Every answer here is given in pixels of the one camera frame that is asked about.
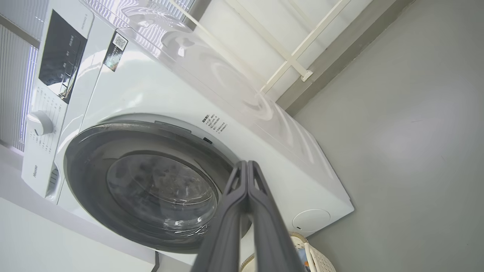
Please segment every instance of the warning label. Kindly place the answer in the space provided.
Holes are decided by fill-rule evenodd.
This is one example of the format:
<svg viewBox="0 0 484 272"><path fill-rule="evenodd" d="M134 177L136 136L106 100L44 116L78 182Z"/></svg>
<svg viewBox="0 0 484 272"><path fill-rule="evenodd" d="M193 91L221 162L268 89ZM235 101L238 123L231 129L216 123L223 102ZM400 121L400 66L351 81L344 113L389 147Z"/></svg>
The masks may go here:
<svg viewBox="0 0 484 272"><path fill-rule="evenodd" d="M219 134L222 133L222 131L224 131L227 127L227 123L221 121L220 117L216 116L215 114L207 114L203 118L202 123L206 124L208 127L210 127L212 130Z"/></svg>
<svg viewBox="0 0 484 272"><path fill-rule="evenodd" d="M109 67L113 72L116 71L118 64L120 63L123 50L126 48L128 40L123 38L119 33L115 32L111 43L107 48L106 57L104 58L104 65Z"/></svg>

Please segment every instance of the washing machine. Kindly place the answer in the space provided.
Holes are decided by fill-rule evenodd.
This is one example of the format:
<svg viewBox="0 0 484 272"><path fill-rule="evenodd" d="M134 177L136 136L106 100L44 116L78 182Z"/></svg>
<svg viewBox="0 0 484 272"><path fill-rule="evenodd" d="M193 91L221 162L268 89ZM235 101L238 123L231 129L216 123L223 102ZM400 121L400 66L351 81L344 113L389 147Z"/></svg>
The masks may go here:
<svg viewBox="0 0 484 272"><path fill-rule="evenodd" d="M22 178L53 204L186 263L240 160L289 231L353 211L314 137L155 2L51 0L42 41Z"/></svg>

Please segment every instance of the washing machine door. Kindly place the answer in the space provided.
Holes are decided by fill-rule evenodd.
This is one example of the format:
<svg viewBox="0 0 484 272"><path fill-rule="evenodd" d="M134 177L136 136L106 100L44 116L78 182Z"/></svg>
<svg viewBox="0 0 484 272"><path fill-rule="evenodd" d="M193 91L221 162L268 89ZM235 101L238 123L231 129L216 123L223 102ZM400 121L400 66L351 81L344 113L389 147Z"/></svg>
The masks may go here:
<svg viewBox="0 0 484 272"><path fill-rule="evenodd" d="M151 248L196 253L233 163L209 142L166 123L97 125L69 144L64 169L82 207ZM242 230L250 226L242 220Z"/></svg>

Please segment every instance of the control knob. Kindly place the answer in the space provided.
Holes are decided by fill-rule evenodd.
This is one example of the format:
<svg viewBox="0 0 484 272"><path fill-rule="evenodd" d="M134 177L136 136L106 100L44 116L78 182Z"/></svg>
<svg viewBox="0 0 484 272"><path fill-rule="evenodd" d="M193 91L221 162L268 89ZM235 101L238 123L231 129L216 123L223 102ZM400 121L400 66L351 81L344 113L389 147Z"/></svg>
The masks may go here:
<svg viewBox="0 0 484 272"><path fill-rule="evenodd" d="M54 125L49 116L43 111L34 111L27 115L27 125L33 128L38 136L52 133Z"/></svg>

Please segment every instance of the white wall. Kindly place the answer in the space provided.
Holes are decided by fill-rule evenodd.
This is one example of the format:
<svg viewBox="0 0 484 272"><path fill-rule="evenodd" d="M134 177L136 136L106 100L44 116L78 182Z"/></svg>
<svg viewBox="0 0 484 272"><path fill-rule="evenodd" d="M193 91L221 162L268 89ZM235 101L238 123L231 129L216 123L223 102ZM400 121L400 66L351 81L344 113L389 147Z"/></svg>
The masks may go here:
<svg viewBox="0 0 484 272"><path fill-rule="evenodd" d="M338 272L484 271L484 1L417 0L296 116L355 212Z"/></svg>
<svg viewBox="0 0 484 272"><path fill-rule="evenodd" d="M294 0L310 17L313 25L308 25L291 8L288 0L239 0L254 18L256 18L284 47L292 53L309 32L333 8L337 0ZM302 56L300 63L309 65L331 44L335 38L358 16L371 0L352 0L340 15L327 27ZM259 90L284 62L263 38L236 13L225 0L211 0L200 23L217 39L244 60L253 71L260 74L264 81L254 78L253 73L241 67L236 60L220 53L232 62L247 77L251 78ZM206 36L195 29L202 38ZM300 75L290 68L284 76L269 90L267 95L276 101Z"/></svg>
<svg viewBox="0 0 484 272"><path fill-rule="evenodd" d="M150 272L153 264L0 198L0 271Z"/></svg>

